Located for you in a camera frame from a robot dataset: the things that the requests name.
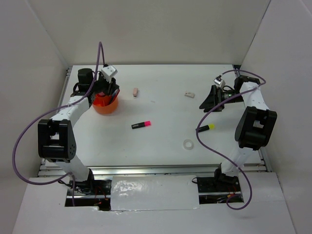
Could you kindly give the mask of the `pink highlighter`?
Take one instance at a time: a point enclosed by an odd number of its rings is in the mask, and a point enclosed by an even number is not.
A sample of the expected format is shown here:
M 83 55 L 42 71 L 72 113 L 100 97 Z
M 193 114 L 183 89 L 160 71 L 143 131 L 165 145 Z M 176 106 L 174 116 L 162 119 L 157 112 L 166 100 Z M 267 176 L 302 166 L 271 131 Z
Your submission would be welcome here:
M 147 127 L 147 126 L 151 126 L 150 121 L 140 122 L 140 123 L 136 123 L 136 124 L 131 125 L 132 129 L 138 129 L 138 128 L 143 128 L 143 127 Z

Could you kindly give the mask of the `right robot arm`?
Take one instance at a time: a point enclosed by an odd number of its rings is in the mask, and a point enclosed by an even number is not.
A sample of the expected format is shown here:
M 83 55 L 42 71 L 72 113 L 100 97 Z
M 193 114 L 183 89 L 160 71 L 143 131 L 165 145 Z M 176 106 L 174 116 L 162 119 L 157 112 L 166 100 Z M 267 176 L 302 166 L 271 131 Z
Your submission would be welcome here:
M 238 181 L 241 168 L 253 152 L 268 144 L 277 120 L 277 112 L 266 105 L 258 78 L 239 76 L 234 80 L 234 88 L 225 91 L 225 81 L 219 75 L 207 98 L 200 105 L 205 113 L 221 112 L 226 103 L 243 102 L 245 111 L 236 127 L 234 139 L 237 142 L 229 160 L 223 161 L 214 172 L 213 186 L 224 191 Z

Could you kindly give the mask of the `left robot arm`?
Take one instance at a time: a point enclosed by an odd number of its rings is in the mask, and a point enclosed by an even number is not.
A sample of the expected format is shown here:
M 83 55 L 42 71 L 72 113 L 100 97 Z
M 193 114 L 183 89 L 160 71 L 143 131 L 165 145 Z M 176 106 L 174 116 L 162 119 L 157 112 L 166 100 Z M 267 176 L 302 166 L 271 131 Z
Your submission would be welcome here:
M 86 195 L 95 192 L 96 182 L 92 170 L 76 154 L 73 127 L 92 106 L 101 114 L 110 114 L 117 108 L 120 88 L 114 78 L 116 74 L 112 65 L 105 65 L 98 72 L 90 68 L 78 70 L 78 82 L 66 107 L 52 118 L 38 122 L 39 156 L 70 173 L 72 181 L 68 187 Z

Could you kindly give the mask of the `blue patterned pen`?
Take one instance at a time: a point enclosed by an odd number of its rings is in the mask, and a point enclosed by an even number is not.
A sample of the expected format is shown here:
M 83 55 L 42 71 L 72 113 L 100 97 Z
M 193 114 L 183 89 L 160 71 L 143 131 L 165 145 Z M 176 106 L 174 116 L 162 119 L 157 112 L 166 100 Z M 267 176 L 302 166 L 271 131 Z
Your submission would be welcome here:
M 114 102 L 114 100 L 116 99 L 116 97 L 118 96 L 120 92 L 120 89 L 116 89 L 113 94 L 112 94 L 112 99 L 111 99 L 111 103 Z

